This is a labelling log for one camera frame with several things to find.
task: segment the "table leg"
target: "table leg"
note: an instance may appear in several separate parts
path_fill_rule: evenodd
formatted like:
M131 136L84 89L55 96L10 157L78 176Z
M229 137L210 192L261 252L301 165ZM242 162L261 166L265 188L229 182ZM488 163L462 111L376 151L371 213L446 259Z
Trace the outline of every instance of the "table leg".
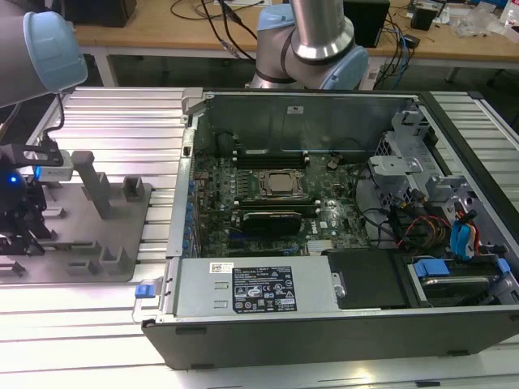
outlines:
M362 77L358 89L361 91L372 91L375 87L376 79L379 76L380 68L386 63L386 57L370 57L367 65L366 74Z
M448 71L447 77L445 77L445 81L451 83L457 76L458 71L460 71L460 67L452 67L450 71Z
M97 69L101 76L101 81L104 87L118 87L117 76L114 71L114 66L110 57L104 47L98 47L89 52L96 60Z

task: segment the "lab floor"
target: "lab floor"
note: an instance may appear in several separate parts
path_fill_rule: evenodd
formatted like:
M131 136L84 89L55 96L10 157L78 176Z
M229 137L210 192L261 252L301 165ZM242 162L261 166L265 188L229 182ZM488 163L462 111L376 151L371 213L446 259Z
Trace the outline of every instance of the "lab floor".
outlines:
M101 79L92 58L87 57L89 77L85 86L101 86ZM242 88L252 79L254 67L244 61L218 58L159 58L114 56L114 68L122 87L211 87ZM519 72L505 72L494 86L487 81L493 69L461 69L453 83L444 80L448 69L410 66L397 85L401 91L479 91L498 113L519 131ZM379 90L390 88L392 79ZM23 142L32 133L52 96L24 103L19 116L0 143ZM11 108L0 109L0 122Z

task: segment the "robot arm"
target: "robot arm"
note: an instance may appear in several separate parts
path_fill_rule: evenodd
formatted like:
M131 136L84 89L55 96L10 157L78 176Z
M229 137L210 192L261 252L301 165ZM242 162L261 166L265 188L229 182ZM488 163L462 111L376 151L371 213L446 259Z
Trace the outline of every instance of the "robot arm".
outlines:
M28 0L0 0L0 108L60 93L87 78L86 63L66 21L53 12L31 11L38 10ZM38 166L38 176L38 169L62 165L62 153L48 131L39 145L0 146L2 254L43 254L36 238L51 236L41 214L46 202L38 177L24 177L17 168Z
M70 25L54 12L32 12L38 9L28 0L0 0L0 108L87 78Z
M291 0L261 11L251 88L352 89L367 69L342 0Z

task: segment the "white sticker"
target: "white sticker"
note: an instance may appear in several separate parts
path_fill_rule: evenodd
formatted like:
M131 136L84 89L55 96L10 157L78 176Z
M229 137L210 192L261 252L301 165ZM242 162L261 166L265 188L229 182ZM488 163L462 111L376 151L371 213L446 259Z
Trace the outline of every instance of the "white sticker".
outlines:
M234 262L211 262L209 264L210 273L232 273Z
M291 105L286 109L289 115L300 115L305 112L305 107L302 105Z

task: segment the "metal case panel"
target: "metal case panel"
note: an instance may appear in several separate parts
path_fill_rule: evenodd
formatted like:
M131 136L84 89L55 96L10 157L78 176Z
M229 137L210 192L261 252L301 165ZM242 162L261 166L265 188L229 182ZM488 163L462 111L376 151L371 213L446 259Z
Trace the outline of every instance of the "metal case panel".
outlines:
M143 331L176 370L466 355L519 331L519 310L416 311L376 318L143 323Z

